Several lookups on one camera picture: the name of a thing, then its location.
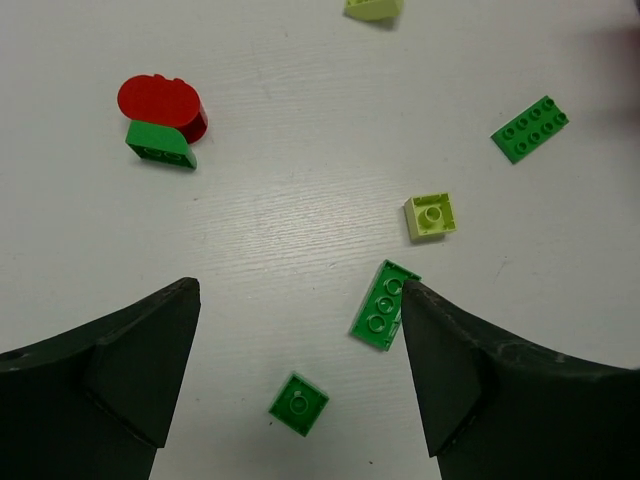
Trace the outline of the red oval lego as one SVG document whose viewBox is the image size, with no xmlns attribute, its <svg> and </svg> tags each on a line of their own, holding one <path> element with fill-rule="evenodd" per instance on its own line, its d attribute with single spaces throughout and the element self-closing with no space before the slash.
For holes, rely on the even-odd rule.
<svg viewBox="0 0 640 480">
<path fill-rule="evenodd" d="M 208 129 L 208 116 L 194 87 L 179 78 L 141 74 L 126 80 L 117 94 L 121 112 L 131 120 L 177 129 L 188 144 Z"/>
</svg>

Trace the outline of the green eight-stud lego plate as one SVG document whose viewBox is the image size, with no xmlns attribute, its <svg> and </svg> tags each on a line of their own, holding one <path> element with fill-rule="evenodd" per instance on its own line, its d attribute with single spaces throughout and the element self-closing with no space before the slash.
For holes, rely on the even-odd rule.
<svg viewBox="0 0 640 480">
<path fill-rule="evenodd" d="M 511 164 L 517 164 L 569 123 L 568 116 L 544 96 L 491 135 Z"/>
</svg>

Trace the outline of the light green square lego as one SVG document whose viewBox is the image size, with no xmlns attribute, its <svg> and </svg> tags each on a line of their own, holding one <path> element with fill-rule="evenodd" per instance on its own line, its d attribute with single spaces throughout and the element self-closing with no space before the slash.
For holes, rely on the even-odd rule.
<svg viewBox="0 0 640 480">
<path fill-rule="evenodd" d="M 457 230 L 450 196 L 446 192 L 410 197 L 403 209 L 409 238 L 413 243 Z"/>
</svg>

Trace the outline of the light green sloped lego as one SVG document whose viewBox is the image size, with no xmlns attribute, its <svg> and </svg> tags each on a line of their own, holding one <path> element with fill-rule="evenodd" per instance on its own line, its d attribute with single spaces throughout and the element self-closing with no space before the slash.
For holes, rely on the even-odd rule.
<svg viewBox="0 0 640 480">
<path fill-rule="evenodd" d="M 404 8 L 404 0 L 347 0 L 344 13 L 360 21 L 396 18 Z"/>
</svg>

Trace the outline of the green upturned long lego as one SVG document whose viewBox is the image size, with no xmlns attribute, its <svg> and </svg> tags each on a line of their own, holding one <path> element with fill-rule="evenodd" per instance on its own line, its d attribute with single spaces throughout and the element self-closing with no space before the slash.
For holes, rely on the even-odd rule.
<svg viewBox="0 0 640 480">
<path fill-rule="evenodd" d="M 379 266 L 355 316 L 350 334 L 380 351 L 388 351 L 401 325 L 403 285 L 422 277 L 390 261 Z"/>
</svg>

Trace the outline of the green upturned square lego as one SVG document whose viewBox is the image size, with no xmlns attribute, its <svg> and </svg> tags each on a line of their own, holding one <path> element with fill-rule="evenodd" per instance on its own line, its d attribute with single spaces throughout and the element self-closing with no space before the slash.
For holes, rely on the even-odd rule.
<svg viewBox="0 0 640 480">
<path fill-rule="evenodd" d="M 324 408 L 329 396 L 297 372 L 292 372 L 279 390 L 268 412 L 284 425 L 306 437 Z"/>
</svg>

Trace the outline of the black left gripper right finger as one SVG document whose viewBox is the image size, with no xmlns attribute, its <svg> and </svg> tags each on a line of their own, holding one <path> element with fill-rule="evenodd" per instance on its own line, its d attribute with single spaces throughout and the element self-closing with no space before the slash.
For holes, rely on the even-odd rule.
<svg viewBox="0 0 640 480">
<path fill-rule="evenodd" d="M 635 479 L 639 373 L 532 343 L 409 280 L 401 317 L 445 479 Z"/>
</svg>

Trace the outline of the green curved lego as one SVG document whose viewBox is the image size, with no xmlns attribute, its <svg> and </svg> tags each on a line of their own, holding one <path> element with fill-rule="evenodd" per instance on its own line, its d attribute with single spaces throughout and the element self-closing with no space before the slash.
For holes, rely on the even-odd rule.
<svg viewBox="0 0 640 480">
<path fill-rule="evenodd" d="M 190 145 L 175 128 L 132 120 L 125 143 L 143 160 L 197 169 L 197 159 Z"/>
</svg>

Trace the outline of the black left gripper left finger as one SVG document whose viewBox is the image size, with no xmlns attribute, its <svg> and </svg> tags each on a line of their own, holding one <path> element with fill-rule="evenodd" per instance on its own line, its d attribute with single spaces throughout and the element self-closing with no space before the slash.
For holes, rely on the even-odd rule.
<svg viewBox="0 0 640 480">
<path fill-rule="evenodd" d="M 185 277 L 1 355 L 4 479 L 147 479 L 166 444 L 200 313 Z"/>
</svg>

